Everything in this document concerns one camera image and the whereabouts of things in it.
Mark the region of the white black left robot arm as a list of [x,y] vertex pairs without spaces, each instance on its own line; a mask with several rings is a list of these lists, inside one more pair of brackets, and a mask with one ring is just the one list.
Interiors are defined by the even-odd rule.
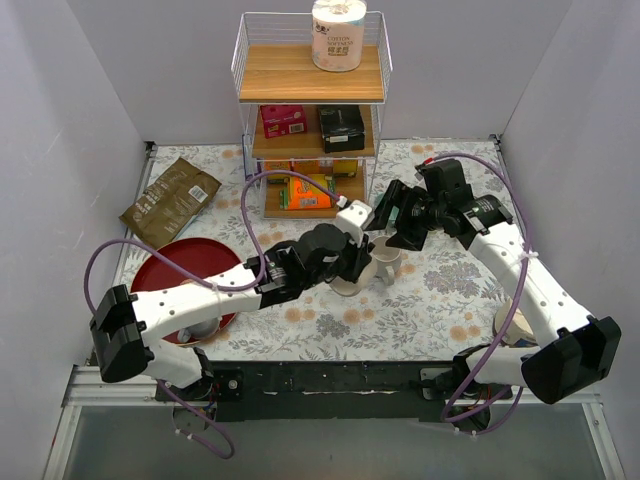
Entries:
[[196,347],[166,341],[167,335],[294,301],[321,283],[356,284],[372,262],[370,251],[368,236],[355,239],[321,223],[295,241],[276,244],[264,259],[249,258],[203,284],[139,293],[112,287],[90,321],[101,379],[119,383],[146,375],[169,382],[190,399],[203,399],[213,386],[209,360]]

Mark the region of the grey mug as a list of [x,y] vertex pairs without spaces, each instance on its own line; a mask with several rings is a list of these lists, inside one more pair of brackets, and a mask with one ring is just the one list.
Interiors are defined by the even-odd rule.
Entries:
[[180,329],[176,333],[179,345],[188,345],[206,340],[215,335],[220,327],[221,318],[214,318],[187,328]]

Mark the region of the white mug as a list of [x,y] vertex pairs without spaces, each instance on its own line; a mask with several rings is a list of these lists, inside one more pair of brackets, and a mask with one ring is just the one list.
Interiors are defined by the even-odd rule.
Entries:
[[373,240],[373,250],[371,251],[372,258],[377,262],[376,276],[386,286],[391,286],[395,283],[396,273],[402,264],[400,249],[386,245],[389,239],[389,236],[377,237]]

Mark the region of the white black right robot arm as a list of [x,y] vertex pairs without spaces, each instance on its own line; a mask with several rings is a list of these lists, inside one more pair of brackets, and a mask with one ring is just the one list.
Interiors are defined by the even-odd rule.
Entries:
[[594,317],[566,292],[502,202],[474,195],[458,160],[420,164],[416,175],[423,186],[390,182],[367,228],[381,230],[394,216],[395,233],[386,244],[407,251],[421,250],[435,230],[458,240],[493,274],[535,337],[527,348],[499,340],[469,348],[431,386],[469,398],[488,384],[519,386],[554,404],[606,378],[621,339],[615,320]]

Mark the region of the teal green mug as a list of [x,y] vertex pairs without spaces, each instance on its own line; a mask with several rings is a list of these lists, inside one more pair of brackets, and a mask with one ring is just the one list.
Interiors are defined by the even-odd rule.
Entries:
[[[379,206],[381,204],[382,199],[383,199],[383,195],[382,194],[380,194],[380,195],[378,195],[376,197],[376,205],[377,206]],[[399,214],[399,209],[397,207],[393,207],[392,210],[391,210],[390,216],[388,218],[388,221],[387,221],[387,225],[388,226],[393,227],[395,225],[395,222],[396,222],[398,214]]]

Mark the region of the cream mug black rim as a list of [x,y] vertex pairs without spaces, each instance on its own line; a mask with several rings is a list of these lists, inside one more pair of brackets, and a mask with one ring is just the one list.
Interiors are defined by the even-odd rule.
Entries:
[[328,285],[340,296],[353,297],[371,282],[377,269],[377,260],[369,253],[353,261],[341,260]]

